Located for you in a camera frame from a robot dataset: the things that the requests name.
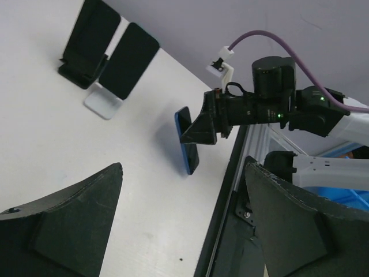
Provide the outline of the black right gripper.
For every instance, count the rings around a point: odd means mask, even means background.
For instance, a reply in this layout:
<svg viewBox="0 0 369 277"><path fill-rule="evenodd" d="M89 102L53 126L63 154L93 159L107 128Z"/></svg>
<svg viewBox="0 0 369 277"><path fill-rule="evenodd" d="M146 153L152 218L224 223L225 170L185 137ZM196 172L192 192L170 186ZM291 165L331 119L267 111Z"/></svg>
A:
<svg viewBox="0 0 369 277"><path fill-rule="evenodd" d="M204 93L200 115L194 122L185 114L179 115L179 140L182 144L215 145L216 134L226 139L234 126L257 123L257 111L251 102L212 90Z"/></svg>

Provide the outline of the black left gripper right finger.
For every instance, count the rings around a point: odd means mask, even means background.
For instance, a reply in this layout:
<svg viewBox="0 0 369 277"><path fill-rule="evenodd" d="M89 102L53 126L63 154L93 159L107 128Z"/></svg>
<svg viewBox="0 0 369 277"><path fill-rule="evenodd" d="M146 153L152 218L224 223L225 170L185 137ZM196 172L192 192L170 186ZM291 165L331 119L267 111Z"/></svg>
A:
<svg viewBox="0 0 369 277"><path fill-rule="evenodd" d="M245 180L269 276L368 276L368 212L286 182L259 163Z"/></svg>

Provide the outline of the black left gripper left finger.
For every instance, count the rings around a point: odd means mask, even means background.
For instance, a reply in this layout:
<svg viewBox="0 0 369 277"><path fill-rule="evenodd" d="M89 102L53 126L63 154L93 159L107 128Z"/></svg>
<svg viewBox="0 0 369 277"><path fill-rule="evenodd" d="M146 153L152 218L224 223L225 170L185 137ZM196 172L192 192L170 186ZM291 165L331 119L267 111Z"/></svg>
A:
<svg viewBox="0 0 369 277"><path fill-rule="evenodd" d="M123 168L1 212L1 276L99 276Z"/></svg>

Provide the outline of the white folding phone stand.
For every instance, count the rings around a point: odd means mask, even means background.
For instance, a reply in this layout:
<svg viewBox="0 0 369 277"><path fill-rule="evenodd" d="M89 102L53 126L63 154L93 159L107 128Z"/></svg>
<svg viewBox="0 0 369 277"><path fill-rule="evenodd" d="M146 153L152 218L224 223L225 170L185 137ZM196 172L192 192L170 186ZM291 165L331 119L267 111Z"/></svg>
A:
<svg viewBox="0 0 369 277"><path fill-rule="evenodd" d="M123 104L123 100L114 93L95 83L90 95L84 100L84 106L100 118L110 120Z"/></svg>

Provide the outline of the black folding phone stand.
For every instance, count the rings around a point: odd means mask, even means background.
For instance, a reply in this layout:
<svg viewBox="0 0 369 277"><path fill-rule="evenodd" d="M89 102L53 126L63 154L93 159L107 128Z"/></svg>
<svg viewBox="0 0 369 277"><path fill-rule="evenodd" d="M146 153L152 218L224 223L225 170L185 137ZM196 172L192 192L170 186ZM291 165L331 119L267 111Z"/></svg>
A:
<svg viewBox="0 0 369 277"><path fill-rule="evenodd" d="M64 59L61 59L63 65L58 68L58 73L82 89L88 89L101 75L108 62L108 55L104 54L97 69L92 74L83 73L69 65Z"/></svg>

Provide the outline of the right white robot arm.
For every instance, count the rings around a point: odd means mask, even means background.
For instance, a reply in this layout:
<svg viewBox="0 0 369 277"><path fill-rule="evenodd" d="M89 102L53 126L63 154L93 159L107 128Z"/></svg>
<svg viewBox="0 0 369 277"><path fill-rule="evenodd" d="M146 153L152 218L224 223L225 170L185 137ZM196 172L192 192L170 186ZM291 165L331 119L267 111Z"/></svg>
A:
<svg viewBox="0 0 369 277"><path fill-rule="evenodd" d="M327 95L315 86L296 88L295 61L265 57L252 65L254 91L233 96L227 89L206 92L199 116L181 135L183 144L213 145L234 126L279 123L321 137L340 137L368 145L368 115L362 104L342 93ZM267 154L264 168L301 188L368 189L368 160L320 158L294 152Z"/></svg>

